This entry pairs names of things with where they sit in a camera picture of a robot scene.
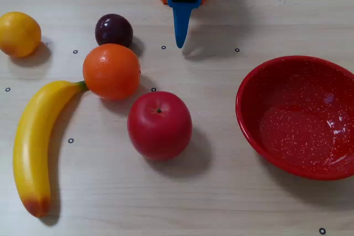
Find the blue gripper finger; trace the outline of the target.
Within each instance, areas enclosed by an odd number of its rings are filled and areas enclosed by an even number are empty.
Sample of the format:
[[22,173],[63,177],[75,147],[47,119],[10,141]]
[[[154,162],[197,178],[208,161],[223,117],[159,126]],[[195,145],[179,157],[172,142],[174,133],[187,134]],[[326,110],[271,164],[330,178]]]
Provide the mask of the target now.
[[182,48],[188,33],[191,12],[200,6],[201,2],[168,2],[173,10],[175,41]]

